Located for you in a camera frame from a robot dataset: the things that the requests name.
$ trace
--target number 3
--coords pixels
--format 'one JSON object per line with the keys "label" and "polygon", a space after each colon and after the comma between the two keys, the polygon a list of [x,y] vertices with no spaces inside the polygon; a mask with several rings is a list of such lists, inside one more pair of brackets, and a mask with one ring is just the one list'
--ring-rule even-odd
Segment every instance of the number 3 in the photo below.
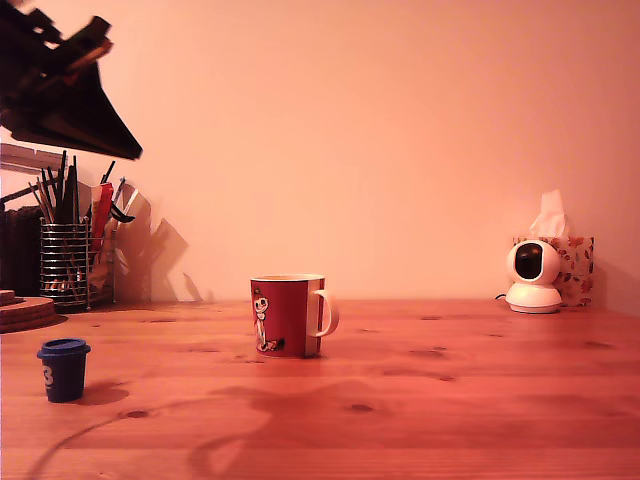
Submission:
{"label": "number 3", "polygon": [[51,367],[44,367],[44,384],[47,386],[53,384],[53,370],[51,370]]}

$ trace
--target cartoon skeleton print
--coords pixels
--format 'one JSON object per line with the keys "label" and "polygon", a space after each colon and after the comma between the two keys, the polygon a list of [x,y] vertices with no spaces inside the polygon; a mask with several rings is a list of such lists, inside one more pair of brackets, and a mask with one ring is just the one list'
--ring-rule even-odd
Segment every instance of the cartoon skeleton print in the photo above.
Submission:
{"label": "cartoon skeleton print", "polygon": [[269,300],[262,295],[259,288],[256,288],[253,294],[253,308],[256,311],[256,338],[258,341],[258,350],[261,352],[282,350],[284,348],[284,338],[279,340],[267,340],[266,337],[264,322],[267,319]]}

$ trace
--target pen holder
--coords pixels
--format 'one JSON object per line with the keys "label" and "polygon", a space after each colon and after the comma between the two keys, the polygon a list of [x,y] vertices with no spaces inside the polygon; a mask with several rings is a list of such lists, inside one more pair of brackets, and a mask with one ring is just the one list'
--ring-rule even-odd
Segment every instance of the pen holder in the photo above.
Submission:
{"label": "pen holder", "polygon": [[[89,222],[40,225],[40,296],[56,309],[86,309],[115,302],[115,231],[91,236]],[[94,251],[92,245],[101,244]]]}

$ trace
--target cork coaster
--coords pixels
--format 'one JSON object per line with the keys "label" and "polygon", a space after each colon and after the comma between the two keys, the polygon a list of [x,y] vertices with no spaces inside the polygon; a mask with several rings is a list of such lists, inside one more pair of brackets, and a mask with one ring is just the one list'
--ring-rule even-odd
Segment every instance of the cork coaster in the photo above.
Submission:
{"label": "cork coaster", "polygon": [[0,333],[42,327],[59,320],[52,299],[28,297],[22,300],[0,307]]}
{"label": "cork coaster", "polygon": [[24,302],[24,298],[16,297],[13,290],[0,290],[0,306]]}

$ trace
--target wall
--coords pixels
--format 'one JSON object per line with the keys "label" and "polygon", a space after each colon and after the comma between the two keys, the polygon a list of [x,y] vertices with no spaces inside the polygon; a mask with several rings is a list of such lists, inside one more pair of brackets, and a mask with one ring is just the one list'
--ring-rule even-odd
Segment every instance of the wall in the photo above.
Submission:
{"label": "wall", "polygon": [[[112,178],[178,245],[154,300],[246,298],[251,275],[298,271],[342,297],[492,297],[510,236],[559,188],[596,237],[599,303],[640,314],[640,2],[28,7],[66,34],[113,25],[103,85],[145,151]],[[87,182],[110,161],[80,159]]]}

